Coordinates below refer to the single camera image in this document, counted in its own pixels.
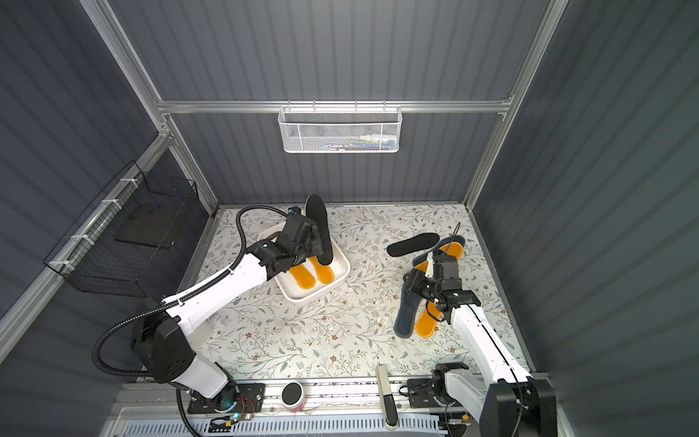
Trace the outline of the black insole front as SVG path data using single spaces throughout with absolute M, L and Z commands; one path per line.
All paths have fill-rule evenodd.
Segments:
M 321 253 L 317 256 L 321 266 L 329 266 L 333 262 L 334 253 L 329 234 L 328 214 L 324 201 L 318 194 L 308 196 L 305 204 L 306 216 L 313 220 L 320 235 Z

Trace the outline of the black insole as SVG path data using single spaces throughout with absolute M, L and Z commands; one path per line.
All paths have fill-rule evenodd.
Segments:
M 387 247 L 390 257 L 400 258 L 418 251 L 432 249 L 440 241 L 440 236 L 434 232 L 420 233 L 406 240 L 400 240 Z
M 329 266 L 333 262 L 334 253 L 329 234 L 328 214 L 324 201 L 318 194 L 308 196 L 305 204 L 306 216 L 313 220 L 320 235 L 321 253 L 317 256 L 321 266 Z

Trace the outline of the orange insole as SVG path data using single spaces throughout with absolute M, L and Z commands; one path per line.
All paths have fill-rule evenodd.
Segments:
M 304 291 L 313 289 L 317 283 L 316 278 L 303 264 L 290 268 L 289 274 L 295 280 L 300 289 Z
M 457 260 L 462 258 L 463 246 L 458 241 L 446 243 L 437 249 L 434 249 L 431 254 L 433 256 L 445 253 L 449 256 L 455 257 Z M 413 260 L 413 268 L 418 271 L 426 272 L 428 266 L 428 253 L 423 253 Z
M 443 314 L 433 302 L 428 302 L 425 310 L 414 325 L 415 332 L 424 339 L 429 339 L 435 333 L 437 325 L 443 319 Z

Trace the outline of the orange insole box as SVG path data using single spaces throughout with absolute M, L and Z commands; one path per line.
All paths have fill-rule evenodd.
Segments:
M 322 265 L 317 257 L 310 258 L 309 261 L 314 267 L 316 277 L 321 284 L 329 285 L 335 281 L 334 271 L 329 265 Z

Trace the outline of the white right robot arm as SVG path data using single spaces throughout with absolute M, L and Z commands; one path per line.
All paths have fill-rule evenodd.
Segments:
M 441 402 L 460 404 L 482 436 L 557 436 L 557 400 L 551 384 L 536 379 L 507 350 L 480 300 L 462 287 L 458 260 L 430 252 L 404 276 L 404 286 L 434 306 L 430 319 L 449 324 L 473 355 L 481 376 L 466 365 L 438 364 L 433 392 Z

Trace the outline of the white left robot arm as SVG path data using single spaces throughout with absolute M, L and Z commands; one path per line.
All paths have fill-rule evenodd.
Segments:
M 317 258 L 325 264 L 333 260 L 327 209 L 320 196 L 309 196 L 304 209 L 294 207 L 280 214 L 285 220 L 282 231 L 252 244 L 242 237 L 240 252 L 229 266 L 161 303 L 145 302 L 140 313 L 106 330 L 93 348 L 94 366 L 115 376 L 151 377 L 216 400 L 222 410 L 231 408 L 234 401 L 221 400 L 220 396 L 235 391 L 234 379 L 217 364 L 198 356 L 189 336 L 243 293 L 305 260 Z M 118 369 L 101 356 L 107 340 L 129 325 L 134 327 L 131 347 L 144 367 L 141 371 Z

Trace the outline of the grey fleece insole front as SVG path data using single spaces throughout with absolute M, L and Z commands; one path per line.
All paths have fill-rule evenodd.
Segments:
M 396 315 L 393 329 L 397 337 L 409 339 L 413 333 L 416 313 L 422 302 L 419 294 L 403 287 L 400 294 L 400 307 Z

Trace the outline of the black insole back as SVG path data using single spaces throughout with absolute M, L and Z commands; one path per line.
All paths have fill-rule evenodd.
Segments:
M 420 233 L 406 240 L 400 240 L 387 247 L 390 257 L 400 258 L 418 251 L 432 249 L 440 241 L 440 236 L 434 232 Z

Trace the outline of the white black handheld scraper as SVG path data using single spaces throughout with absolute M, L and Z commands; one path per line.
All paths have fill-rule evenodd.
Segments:
M 377 366 L 376 378 L 384 427 L 389 431 L 395 431 L 399 426 L 399 415 L 385 365 L 380 364 Z

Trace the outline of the white tape roll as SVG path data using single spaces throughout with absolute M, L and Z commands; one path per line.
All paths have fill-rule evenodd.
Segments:
M 213 333 L 213 323 L 209 320 L 204 320 L 194 331 L 187 337 L 189 344 L 192 348 L 198 349 L 204 346 L 211 334 Z

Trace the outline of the black round speaker puck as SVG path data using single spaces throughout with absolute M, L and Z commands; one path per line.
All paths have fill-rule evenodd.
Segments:
M 301 383 L 289 382 L 282 389 L 280 399 L 287 411 L 298 413 L 303 410 L 307 402 L 307 395 Z

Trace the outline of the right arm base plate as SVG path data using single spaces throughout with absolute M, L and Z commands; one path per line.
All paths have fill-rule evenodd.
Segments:
M 411 409 L 450 407 L 463 410 L 463 406 L 443 389 L 436 389 L 431 378 L 412 378 L 407 380 L 406 386 Z

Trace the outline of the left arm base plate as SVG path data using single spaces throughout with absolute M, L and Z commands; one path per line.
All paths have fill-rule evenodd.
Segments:
M 189 414 L 253 414 L 259 413 L 265 398 L 264 383 L 230 383 L 214 398 L 196 391 L 191 395 Z

